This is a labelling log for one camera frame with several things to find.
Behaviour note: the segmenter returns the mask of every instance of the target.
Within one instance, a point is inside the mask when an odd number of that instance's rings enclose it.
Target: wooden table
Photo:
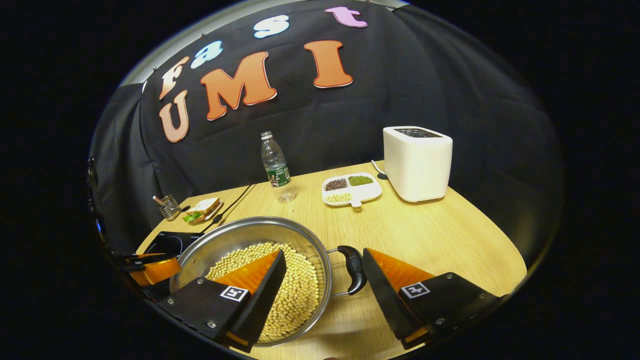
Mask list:
[[[377,164],[384,168],[383,161]],[[364,202],[360,209],[326,205],[322,182],[355,172],[377,173],[371,163],[365,163],[296,176],[297,197],[286,204],[276,201],[268,182],[258,184],[209,231],[246,217],[284,217],[309,228],[326,249],[350,245],[362,252],[369,247],[434,275],[455,272],[496,296],[511,293],[526,276],[524,260],[509,238],[451,188],[443,199],[411,203],[402,200],[389,181],[378,180],[382,195]],[[220,197],[224,210],[245,188],[190,197],[180,206]],[[181,218],[163,220],[140,245],[138,254],[144,253],[160,231],[199,232],[207,225],[209,222],[189,225]],[[344,257],[337,252],[329,257],[332,293],[345,291],[351,279]],[[249,355],[257,359],[389,359],[405,352],[367,285],[355,295],[330,299],[315,326],[300,338],[277,347],[254,347]]]

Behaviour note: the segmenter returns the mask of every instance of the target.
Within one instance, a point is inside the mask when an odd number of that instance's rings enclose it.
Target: green label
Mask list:
[[[286,166],[274,171],[267,171],[267,178],[269,179],[271,186],[274,188],[289,184],[289,181],[291,181],[289,177],[289,169]]]

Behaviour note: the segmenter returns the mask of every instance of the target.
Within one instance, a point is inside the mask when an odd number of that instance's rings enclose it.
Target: metal mesh pen cup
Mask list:
[[[157,205],[158,209],[160,209],[162,216],[164,216],[167,221],[175,220],[182,212],[180,210],[180,206],[178,206],[178,203],[173,198],[173,195],[163,197],[160,202],[162,202],[162,204]]]

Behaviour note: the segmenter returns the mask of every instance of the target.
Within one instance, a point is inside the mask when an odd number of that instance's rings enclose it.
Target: black pot handle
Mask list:
[[[355,248],[340,245],[336,249],[329,250],[327,252],[339,251],[344,255],[347,265],[347,272],[349,272],[349,276],[351,276],[351,286],[349,286],[349,290],[344,293],[337,293],[331,295],[331,297],[341,296],[341,295],[353,295],[358,291],[362,290],[364,286],[367,284],[367,277],[364,275],[362,271],[362,255]]]

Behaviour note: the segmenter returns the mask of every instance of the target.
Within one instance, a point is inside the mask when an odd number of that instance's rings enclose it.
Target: letter cutout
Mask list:
[[[324,12],[333,13],[335,19],[342,25],[349,26],[351,28],[366,28],[367,23],[364,21],[356,20],[353,16],[359,15],[360,12],[356,10],[349,10],[344,6],[338,6],[336,8],[326,9]]]
[[[289,28],[287,20],[289,20],[289,17],[286,15],[278,15],[264,19],[253,27],[253,29],[257,31],[253,35],[256,38],[266,38],[279,34]]]
[[[178,61],[178,63],[170,68],[169,71],[164,73],[164,75],[162,76],[163,82],[162,92],[160,93],[160,100],[162,100],[163,97],[165,97],[165,95],[175,86],[175,81],[173,79],[180,76],[180,73],[182,72],[182,65],[187,61],[189,61],[189,56],[183,57],[182,60]]]
[[[195,69],[200,65],[204,64],[205,62],[209,60],[213,60],[216,57],[218,57],[218,55],[220,55],[220,53],[222,53],[222,50],[223,50],[220,47],[221,45],[222,45],[222,41],[218,40],[200,49],[200,51],[196,53],[196,57],[195,59],[193,59],[193,62],[191,63],[191,68]]]
[[[180,126],[176,129],[171,122],[171,103],[160,110],[160,119],[162,119],[162,125],[164,128],[164,135],[167,140],[171,142],[179,142],[187,135],[189,130],[189,115],[187,114],[187,106],[184,104],[184,98],[187,96],[187,90],[183,90],[178,93],[173,99],[173,102],[178,107],[178,118],[180,119]]]
[[[232,109],[238,109],[243,87],[245,92],[243,103],[248,106],[271,100],[277,95],[276,89],[269,86],[269,79],[264,69],[264,60],[268,56],[266,51],[261,51],[245,57],[240,61],[234,78],[222,69],[213,70],[202,77],[200,83],[206,87],[209,101],[207,114],[209,121],[216,120],[227,113],[227,107],[220,103],[220,98],[224,99]]]
[[[334,40],[321,40],[305,44],[305,49],[311,51],[316,60],[318,77],[314,85],[318,88],[333,88],[347,86],[353,78],[344,72],[338,49],[342,43]]]

